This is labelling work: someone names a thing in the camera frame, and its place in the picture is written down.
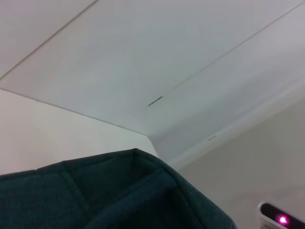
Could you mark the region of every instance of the dark green fabric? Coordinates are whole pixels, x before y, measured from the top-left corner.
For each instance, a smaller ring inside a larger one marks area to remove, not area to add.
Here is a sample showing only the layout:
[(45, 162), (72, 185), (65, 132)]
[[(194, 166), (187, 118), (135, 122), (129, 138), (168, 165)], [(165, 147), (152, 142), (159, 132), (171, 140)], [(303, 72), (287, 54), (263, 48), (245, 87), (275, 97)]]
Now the dark green fabric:
[(234, 229), (160, 159), (138, 149), (0, 176), (0, 229)]

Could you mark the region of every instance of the pink light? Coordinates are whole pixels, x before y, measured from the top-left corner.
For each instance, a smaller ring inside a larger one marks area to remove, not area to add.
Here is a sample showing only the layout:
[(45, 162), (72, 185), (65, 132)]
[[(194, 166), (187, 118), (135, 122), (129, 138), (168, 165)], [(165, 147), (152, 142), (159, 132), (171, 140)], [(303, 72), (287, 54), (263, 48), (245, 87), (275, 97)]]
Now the pink light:
[(286, 224), (286, 223), (287, 223), (286, 218), (285, 218), (285, 217), (281, 217), (281, 218), (280, 218), (280, 223)]

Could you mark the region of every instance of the white device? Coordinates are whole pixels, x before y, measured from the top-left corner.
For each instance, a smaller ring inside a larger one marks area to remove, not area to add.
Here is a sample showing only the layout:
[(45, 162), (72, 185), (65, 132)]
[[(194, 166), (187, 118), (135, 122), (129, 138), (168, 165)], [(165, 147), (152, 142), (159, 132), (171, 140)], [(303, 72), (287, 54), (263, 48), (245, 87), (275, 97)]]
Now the white device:
[(260, 229), (305, 229), (305, 222), (280, 207), (264, 202), (258, 206)]

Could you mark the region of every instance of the ceiling panel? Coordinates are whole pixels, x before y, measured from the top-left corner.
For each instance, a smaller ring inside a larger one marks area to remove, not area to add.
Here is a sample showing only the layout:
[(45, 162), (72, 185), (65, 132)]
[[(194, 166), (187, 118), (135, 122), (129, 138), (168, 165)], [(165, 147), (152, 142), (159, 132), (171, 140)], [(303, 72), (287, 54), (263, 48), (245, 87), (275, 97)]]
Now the ceiling panel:
[(280, 44), (296, 39), (288, 29), (301, 27), (271, 25), (214, 61), (301, 2), (99, 1), (0, 87), (146, 134), (169, 161), (291, 83), (275, 73), (264, 81), (278, 66), (266, 55), (284, 52)]
[(94, 0), (1, 0), (0, 77)]
[(288, 93), (305, 95), (305, 5), (268, 27), (225, 57), (186, 81), (130, 122), (154, 123), (150, 138), (165, 161)]

